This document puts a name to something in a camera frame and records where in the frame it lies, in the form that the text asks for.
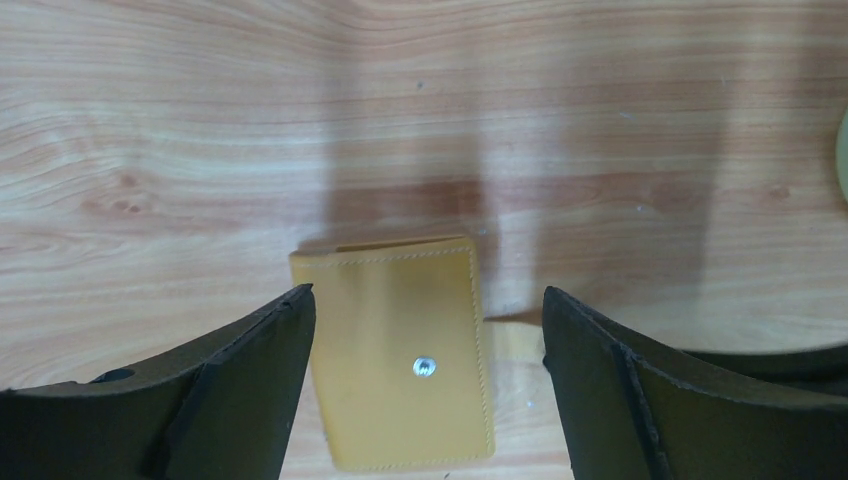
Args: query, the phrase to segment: wallet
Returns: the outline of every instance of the wallet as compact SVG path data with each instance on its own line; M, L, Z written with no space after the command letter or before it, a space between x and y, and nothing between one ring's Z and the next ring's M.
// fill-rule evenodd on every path
M290 262L316 295L311 371L337 468L494 453L490 340L469 238L340 245Z

